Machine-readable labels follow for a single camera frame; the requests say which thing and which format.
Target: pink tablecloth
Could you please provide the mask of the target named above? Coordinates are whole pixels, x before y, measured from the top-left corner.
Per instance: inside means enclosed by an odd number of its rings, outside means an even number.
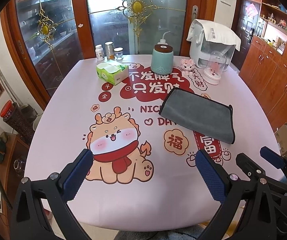
[[[175,57],[174,66],[180,59]],[[259,155],[263,146],[279,151],[269,122],[231,68],[214,86],[204,82],[199,69],[192,76],[182,76],[177,69],[168,76],[155,75],[149,67],[151,55],[125,56],[123,62],[133,63],[130,77],[116,86],[98,79],[96,59],[78,62],[50,100],[30,147],[25,175],[31,180],[60,172],[85,147],[96,154],[90,173],[68,203],[79,221],[156,231],[210,220],[219,203],[195,167],[199,148],[205,147],[228,173],[242,179],[247,176],[235,163],[241,152],[268,176],[282,177]],[[219,142],[159,116],[173,86],[232,105],[235,143]]]

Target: white medicine bottle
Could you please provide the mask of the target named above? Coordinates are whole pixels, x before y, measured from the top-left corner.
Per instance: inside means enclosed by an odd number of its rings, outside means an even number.
[[[102,45],[99,44],[99,45],[96,45],[96,57],[97,57],[97,60],[98,61],[102,61],[104,60],[104,52],[103,52],[103,48],[102,48]]]

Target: red cloud-shaped label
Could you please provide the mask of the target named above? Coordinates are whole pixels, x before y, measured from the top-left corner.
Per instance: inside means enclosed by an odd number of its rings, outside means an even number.
[[[141,102],[150,102],[156,99],[164,100],[174,87],[180,87],[193,92],[190,82],[182,76],[181,71],[173,68],[170,75],[157,75],[151,68],[135,64],[135,68],[129,67],[129,77],[122,81],[125,86],[120,91],[124,99],[136,97]]]

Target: metal canister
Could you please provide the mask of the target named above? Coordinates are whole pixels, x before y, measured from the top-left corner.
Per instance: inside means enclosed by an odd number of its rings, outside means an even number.
[[[106,42],[104,45],[106,47],[107,59],[115,59],[115,53],[113,51],[113,42],[109,41]]]

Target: white appliance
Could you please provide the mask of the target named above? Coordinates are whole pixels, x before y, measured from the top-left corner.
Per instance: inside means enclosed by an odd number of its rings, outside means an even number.
[[[219,51],[227,58],[224,71],[234,55],[240,50],[240,38],[228,27],[206,20],[193,20],[187,41],[191,41],[189,55],[198,68],[206,68],[210,54]]]

